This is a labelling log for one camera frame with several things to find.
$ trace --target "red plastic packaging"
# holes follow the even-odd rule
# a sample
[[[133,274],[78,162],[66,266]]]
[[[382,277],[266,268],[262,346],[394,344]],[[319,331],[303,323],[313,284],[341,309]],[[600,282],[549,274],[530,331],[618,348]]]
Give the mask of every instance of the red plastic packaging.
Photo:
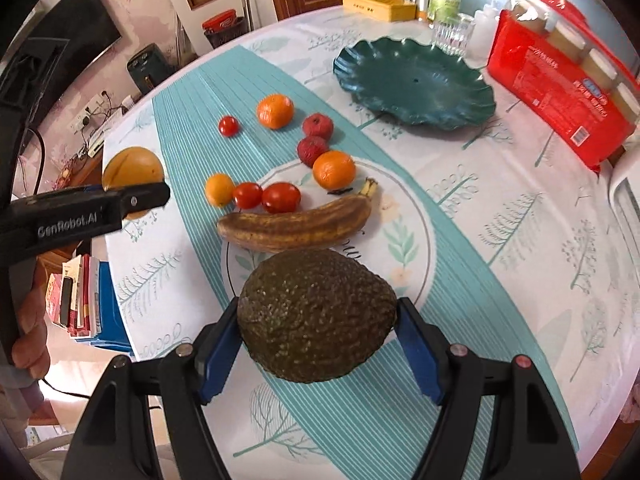
[[[597,38],[585,17],[566,0],[540,0],[609,57],[626,84],[639,88],[628,69]],[[547,122],[589,168],[596,168],[636,129],[582,68],[519,23],[500,14],[487,67],[489,74]]]
[[[202,24],[203,30],[210,30],[211,32],[220,32],[224,28],[229,28],[236,22],[236,10],[227,9],[220,14],[216,14],[213,18],[209,18]]]

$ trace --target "bottle label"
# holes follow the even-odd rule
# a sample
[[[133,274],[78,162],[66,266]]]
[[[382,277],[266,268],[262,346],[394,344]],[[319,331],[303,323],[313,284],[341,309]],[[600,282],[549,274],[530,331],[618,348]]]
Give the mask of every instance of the bottle label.
[[[429,0],[428,15],[431,21],[436,18],[436,10],[445,9],[446,16],[454,16],[460,9],[460,0]]]

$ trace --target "brown banana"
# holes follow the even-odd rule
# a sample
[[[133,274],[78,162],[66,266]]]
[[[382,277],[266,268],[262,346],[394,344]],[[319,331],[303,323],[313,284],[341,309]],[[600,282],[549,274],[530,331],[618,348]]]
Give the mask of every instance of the brown banana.
[[[334,247],[362,229],[371,215],[371,197],[377,187],[368,178],[358,194],[307,211],[229,213],[218,220],[218,234],[229,243],[266,253]]]

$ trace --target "white circle on tablecloth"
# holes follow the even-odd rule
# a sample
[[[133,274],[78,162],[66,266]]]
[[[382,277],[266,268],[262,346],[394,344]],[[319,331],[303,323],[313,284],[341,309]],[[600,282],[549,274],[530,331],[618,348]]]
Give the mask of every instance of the white circle on tablecloth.
[[[351,192],[358,192],[367,177],[377,181],[378,191],[373,199],[373,212],[362,231],[334,250],[357,259],[387,280],[398,297],[407,296],[420,308],[435,272],[436,247],[431,221],[422,203],[399,176],[370,160],[354,158],[354,161],[357,172]],[[275,182],[298,186],[302,210],[336,199],[316,184],[311,169],[299,160],[271,170],[258,181],[263,187]],[[229,296],[239,296],[252,270],[270,256],[224,242],[220,263]]]

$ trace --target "human hand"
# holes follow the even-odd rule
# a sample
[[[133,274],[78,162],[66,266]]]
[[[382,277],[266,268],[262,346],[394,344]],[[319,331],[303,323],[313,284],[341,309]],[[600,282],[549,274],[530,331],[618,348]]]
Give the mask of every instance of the human hand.
[[[47,350],[45,284],[47,271],[38,260],[33,273],[33,286],[16,313],[24,335],[14,343],[12,358],[17,368],[26,368],[34,379],[42,379],[49,371],[51,357]]]

